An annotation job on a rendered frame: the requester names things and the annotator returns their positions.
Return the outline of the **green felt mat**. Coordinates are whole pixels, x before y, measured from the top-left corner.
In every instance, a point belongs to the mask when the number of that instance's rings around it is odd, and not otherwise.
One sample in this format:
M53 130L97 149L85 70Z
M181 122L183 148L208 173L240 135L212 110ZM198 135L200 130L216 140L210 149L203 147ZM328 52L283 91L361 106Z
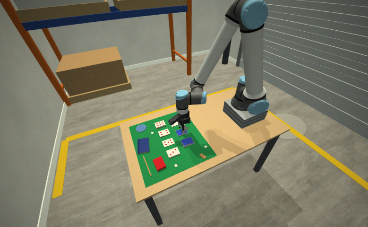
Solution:
M196 166L202 162L205 162L217 156L191 120L190 123L185 124L186 127L188 127L187 130L188 133L178 137L176 131L180 130L181 127L179 128L178 125L172 127L168 122L168 120L171 119L176 114L177 112L170 113L129 127L145 187L149 187L155 183L158 183L164 179L167 179L173 175L176 175L182 171L185 171L193 166ZM166 126L156 129L154 123L163 120ZM136 127L141 124L145 125L146 129L143 132L138 132L136 130ZM170 134L160 138L158 131L162 131L165 129L168 129ZM154 133L151 134L151 132ZM187 147L183 147L181 140L188 137L192 138L194 144L189 145ZM142 138L149 138L150 152L137 154L137 139ZM173 139L175 144L164 147L162 141L170 138ZM205 148L204 146L207 146L207 148ZM166 151L175 147L178 148L180 155L169 158ZM206 156L205 159L199 156L201 153ZM143 156L146 160L146 163L152 176L150 176L150 173L148 171ZM165 162L166 168L157 171L153 163L153 159L156 159L160 156ZM178 166L175 167L174 166L175 164L177 164Z

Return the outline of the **dark blue notebook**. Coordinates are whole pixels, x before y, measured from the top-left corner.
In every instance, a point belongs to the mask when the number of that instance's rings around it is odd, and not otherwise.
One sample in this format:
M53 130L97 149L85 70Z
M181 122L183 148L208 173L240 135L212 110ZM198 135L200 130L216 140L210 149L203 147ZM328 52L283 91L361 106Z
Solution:
M147 153L149 150L149 138L137 139L137 154Z

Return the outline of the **blue flat disc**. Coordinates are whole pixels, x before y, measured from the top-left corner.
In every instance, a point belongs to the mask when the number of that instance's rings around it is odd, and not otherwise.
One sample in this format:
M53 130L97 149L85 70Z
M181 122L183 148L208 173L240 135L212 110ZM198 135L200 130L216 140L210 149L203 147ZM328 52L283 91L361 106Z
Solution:
M146 126L143 125L143 124L141 124L141 125L139 125L139 126L136 127L136 130L138 132L143 132L145 129L146 129Z

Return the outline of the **red rectangular block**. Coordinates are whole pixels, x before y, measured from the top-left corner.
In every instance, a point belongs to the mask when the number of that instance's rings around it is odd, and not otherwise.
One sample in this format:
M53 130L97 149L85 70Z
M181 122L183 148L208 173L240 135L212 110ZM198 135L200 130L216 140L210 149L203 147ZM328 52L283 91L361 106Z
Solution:
M154 162L154 165L155 165L157 171L160 171L160 170L166 168L166 164L163 161L161 156L156 158L156 159L153 159L153 162Z

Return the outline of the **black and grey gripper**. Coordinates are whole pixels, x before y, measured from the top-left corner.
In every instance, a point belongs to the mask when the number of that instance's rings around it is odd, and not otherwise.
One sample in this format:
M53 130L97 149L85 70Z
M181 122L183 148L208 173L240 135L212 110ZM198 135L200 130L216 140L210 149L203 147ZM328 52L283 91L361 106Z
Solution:
M182 128L182 134L185 134L185 131L188 130L188 127L186 127L186 123L190 123L190 117L189 117L189 111L186 114L179 114L183 116L181 119L178 120L178 126L179 128Z

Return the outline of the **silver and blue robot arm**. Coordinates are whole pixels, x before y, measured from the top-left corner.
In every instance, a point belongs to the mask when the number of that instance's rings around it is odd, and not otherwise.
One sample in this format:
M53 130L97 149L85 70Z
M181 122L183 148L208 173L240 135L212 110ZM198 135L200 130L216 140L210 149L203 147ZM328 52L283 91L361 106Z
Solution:
M191 81L191 92L179 90L175 94L177 114L168 120L173 125L188 113L188 105L206 103L203 86L219 61L238 27L241 32L244 76L238 82L231 105L240 111L256 115L269 108L263 87L264 23L268 7L263 0L236 0L225 14L225 22L208 52L196 77Z

